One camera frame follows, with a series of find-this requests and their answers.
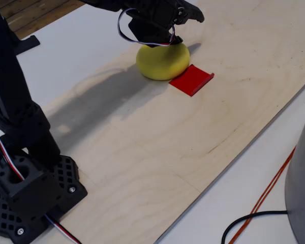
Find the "wooden surface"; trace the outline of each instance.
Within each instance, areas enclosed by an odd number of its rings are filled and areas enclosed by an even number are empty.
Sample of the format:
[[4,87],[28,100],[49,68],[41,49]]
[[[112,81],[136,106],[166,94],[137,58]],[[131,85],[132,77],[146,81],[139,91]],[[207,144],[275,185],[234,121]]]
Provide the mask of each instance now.
[[78,0],[0,0],[0,13],[10,29],[24,38],[82,5]]
[[135,45],[44,108],[88,190],[62,220],[83,243],[153,243],[305,84],[305,0],[197,5],[176,31],[215,77],[192,98],[142,77]]

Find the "red plastic piece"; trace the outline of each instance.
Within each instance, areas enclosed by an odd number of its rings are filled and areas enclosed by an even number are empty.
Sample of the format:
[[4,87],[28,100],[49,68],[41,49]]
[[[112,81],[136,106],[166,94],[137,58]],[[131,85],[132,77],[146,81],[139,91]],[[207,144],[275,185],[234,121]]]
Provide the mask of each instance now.
[[190,65],[183,74],[174,78],[170,84],[192,97],[214,76],[214,73],[208,74],[194,65]]

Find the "gray cylinder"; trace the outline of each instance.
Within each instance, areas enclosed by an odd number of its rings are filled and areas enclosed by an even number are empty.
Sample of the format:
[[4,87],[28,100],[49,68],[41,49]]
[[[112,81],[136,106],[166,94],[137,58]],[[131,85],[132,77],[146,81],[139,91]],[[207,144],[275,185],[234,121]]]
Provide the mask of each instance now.
[[290,162],[285,184],[286,208],[299,244],[305,244],[305,125]]

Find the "yellow foam ball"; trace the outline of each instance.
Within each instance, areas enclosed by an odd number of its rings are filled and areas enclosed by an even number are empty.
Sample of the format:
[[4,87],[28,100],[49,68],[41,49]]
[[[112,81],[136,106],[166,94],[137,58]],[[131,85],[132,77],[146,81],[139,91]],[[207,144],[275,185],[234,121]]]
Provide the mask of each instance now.
[[170,80],[184,72],[190,63],[190,52],[183,43],[148,47],[142,46],[137,54],[139,71],[152,80]]

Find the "white table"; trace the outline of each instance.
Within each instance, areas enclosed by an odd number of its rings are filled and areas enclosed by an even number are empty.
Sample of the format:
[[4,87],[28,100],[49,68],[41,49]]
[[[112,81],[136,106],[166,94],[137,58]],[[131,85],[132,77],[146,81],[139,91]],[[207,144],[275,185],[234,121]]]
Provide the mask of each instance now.
[[[118,36],[117,17],[117,13],[83,6],[37,31],[41,45],[18,56],[33,100],[47,105],[126,50],[131,43]],[[161,243],[220,243],[226,227],[250,213],[297,143],[304,122],[305,91]],[[260,210],[285,210],[285,175],[286,171]],[[237,243],[297,242],[288,218],[271,216],[253,220]]]

